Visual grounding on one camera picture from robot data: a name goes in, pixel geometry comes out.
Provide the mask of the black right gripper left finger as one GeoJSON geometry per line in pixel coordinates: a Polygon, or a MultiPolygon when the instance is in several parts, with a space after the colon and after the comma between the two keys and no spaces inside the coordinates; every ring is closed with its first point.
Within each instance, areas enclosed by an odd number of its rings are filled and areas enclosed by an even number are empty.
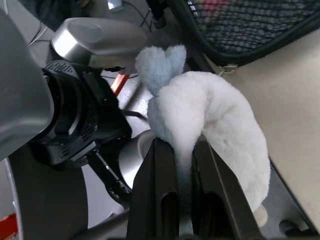
{"type": "Polygon", "coordinates": [[[134,178],[127,239],[175,240],[179,218],[174,151],[155,138],[134,178]]]}

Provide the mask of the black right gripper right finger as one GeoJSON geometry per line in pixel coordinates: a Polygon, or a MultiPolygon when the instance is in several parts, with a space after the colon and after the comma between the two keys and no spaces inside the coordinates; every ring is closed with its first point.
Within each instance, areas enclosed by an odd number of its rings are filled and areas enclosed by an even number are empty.
{"type": "Polygon", "coordinates": [[[262,240],[234,172],[201,136],[192,153],[195,178],[193,233],[199,240],[262,240]]]}

